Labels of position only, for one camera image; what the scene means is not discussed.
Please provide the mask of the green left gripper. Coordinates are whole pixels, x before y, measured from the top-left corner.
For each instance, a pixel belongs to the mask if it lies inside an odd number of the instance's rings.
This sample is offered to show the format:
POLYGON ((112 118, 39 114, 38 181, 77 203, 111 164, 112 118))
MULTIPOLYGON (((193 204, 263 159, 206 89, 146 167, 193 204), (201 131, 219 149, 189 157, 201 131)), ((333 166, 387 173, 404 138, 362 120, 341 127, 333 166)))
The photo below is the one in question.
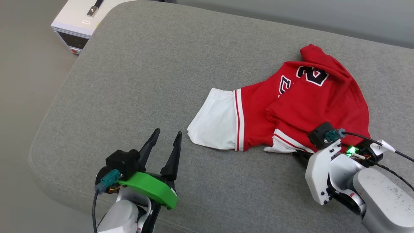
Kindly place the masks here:
POLYGON ((144 173, 146 171, 146 163, 152 148, 156 145, 161 130, 156 128, 146 143, 139 151, 139 172, 133 174, 128 180, 118 180, 121 185, 126 185, 133 191, 145 195, 150 199, 175 209, 178 202, 178 195, 175 189, 175 180, 177 179, 180 154, 182 132, 179 131, 173 142, 173 150, 166 165, 161 168, 161 175, 153 173, 144 173))

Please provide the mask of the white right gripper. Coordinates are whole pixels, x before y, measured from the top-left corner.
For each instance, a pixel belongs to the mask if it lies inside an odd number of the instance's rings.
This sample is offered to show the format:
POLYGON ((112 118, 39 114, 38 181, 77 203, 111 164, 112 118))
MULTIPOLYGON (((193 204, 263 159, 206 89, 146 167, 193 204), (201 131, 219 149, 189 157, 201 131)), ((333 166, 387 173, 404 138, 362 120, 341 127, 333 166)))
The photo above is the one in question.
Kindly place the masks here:
POLYGON ((319 150, 314 155, 310 152, 296 150, 294 158, 302 165, 307 165, 306 182, 312 194, 312 198, 320 205, 325 205, 329 198, 326 193, 327 180, 330 169, 331 157, 341 150, 341 140, 338 139, 325 149, 319 150))

